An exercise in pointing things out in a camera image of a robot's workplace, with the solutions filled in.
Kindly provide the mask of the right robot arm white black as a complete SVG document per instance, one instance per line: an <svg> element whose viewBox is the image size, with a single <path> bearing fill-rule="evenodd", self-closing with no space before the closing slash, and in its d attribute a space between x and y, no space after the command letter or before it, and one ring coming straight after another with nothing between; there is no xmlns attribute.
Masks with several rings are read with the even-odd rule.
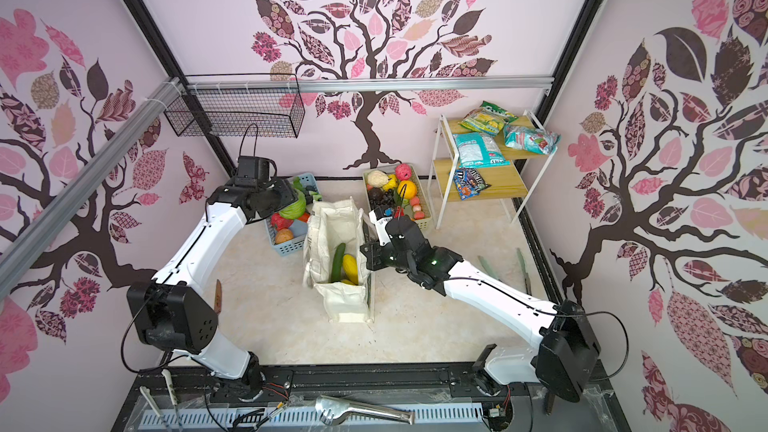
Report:
<svg viewBox="0 0 768 432"><path fill-rule="evenodd" d="M377 238L360 247L368 270L393 268L425 290L484 312L525 340L518 349L486 347L476 361L482 387L539 383L563 400L581 400L601 348L580 305L538 299L489 276L460 254L431 245L408 216L369 222Z"/></svg>

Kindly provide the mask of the cream canvas grocery bag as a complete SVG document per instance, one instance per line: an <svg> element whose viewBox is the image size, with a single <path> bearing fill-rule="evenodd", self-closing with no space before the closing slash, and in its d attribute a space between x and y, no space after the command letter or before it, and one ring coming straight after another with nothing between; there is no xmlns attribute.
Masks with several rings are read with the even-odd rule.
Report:
<svg viewBox="0 0 768 432"><path fill-rule="evenodd" d="M352 198L317 202L303 245L303 285L320 294L329 319L364 323L374 319L373 279L361 247L363 210Z"/></svg>

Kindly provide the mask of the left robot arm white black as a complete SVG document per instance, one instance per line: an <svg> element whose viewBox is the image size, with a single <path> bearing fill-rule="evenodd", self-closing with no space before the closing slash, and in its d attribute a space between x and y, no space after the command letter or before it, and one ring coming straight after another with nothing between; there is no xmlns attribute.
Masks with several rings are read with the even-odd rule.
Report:
<svg viewBox="0 0 768 432"><path fill-rule="evenodd" d="M169 262L150 281L129 287L131 325L140 342L205 366L242 401L256 399L264 384L259 360L218 330L218 314L203 293L223 252L245 226L298 199L273 160L241 156L235 175L206 200L203 216Z"/></svg>

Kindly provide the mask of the green cucumber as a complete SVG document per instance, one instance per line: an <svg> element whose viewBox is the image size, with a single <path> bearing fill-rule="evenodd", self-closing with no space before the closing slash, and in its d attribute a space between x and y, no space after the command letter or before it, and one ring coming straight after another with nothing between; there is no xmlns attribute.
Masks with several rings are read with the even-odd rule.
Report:
<svg viewBox="0 0 768 432"><path fill-rule="evenodd" d="M343 276L342 270L342 258L346 253L346 244L340 243L334 251L333 260L331 262L331 274L330 282L340 282Z"/></svg>

